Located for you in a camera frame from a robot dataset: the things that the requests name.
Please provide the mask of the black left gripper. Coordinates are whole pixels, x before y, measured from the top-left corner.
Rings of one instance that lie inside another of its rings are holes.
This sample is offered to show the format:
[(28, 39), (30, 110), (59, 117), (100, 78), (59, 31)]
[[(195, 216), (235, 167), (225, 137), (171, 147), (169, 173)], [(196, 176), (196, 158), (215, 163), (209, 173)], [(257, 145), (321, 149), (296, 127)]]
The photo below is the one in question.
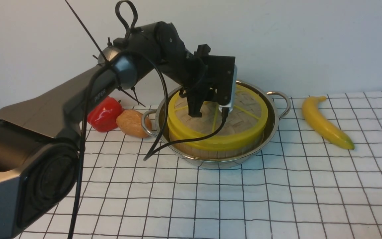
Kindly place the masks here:
[(172, 53), (171, 63), (177, 71), (176, 82), (182, 86), (180, 97), (186, 98), (188, 115), (201, 118), (204, 102), (216, 102), (213, 88), (215, 80), (210, 71), (214, 69), (215, 55), (194, 56), (191, 53)]

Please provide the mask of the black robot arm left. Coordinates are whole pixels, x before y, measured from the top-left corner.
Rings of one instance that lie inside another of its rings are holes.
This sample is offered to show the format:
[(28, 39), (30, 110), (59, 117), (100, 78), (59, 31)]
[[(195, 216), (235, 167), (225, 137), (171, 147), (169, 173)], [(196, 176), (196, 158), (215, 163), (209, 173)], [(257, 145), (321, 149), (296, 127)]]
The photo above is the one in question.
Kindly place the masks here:
[(126, 26), (100, 54), (102, 63), (33, 99), (0, 109), (0, 239), (12, 239), (81, 189), (89, 113), (114, 91), (152, 70), (182, 86), (193, 117), (217, 96), (210, 47), (186, 49), (172, 23)]

